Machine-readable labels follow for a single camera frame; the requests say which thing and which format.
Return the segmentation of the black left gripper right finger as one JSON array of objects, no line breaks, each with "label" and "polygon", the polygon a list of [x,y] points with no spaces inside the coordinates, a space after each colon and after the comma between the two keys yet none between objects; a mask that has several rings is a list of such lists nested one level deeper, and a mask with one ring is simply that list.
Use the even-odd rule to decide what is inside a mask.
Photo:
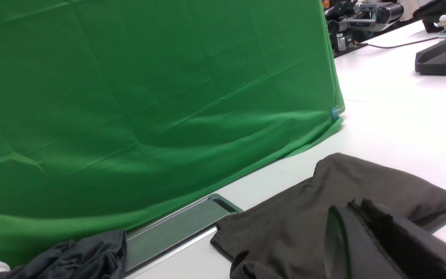
[{"label": "black left gripper right finger", "polygon": [[360,217],[382,256],[404,279],[446,279],[446,242],[370,200],[359,205],[351,201],[348,208]]}]

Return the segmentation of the gray background robot arm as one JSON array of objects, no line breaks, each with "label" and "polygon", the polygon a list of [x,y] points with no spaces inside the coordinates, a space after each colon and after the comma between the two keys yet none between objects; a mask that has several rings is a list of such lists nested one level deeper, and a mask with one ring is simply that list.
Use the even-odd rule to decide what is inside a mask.
[{"label": "gray background robot arm", "polygon": [[[333,39],[385,30],[403,13],[399,3],[356,0],[338,2],[324,15]],[[340,43],[332,45],[340,51]],[[446,242],[369,199],[331,206],[324,236],[327,279],[446,279]]]}]

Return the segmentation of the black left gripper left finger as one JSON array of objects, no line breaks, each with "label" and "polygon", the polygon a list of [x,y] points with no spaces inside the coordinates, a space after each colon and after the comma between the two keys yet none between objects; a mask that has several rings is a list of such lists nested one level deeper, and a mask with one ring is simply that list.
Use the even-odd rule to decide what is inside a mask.
[{"label": "black left gripper left finger", "polygon": [[354,210],[333,205],[324,233],[328,279],[405,279]]}]

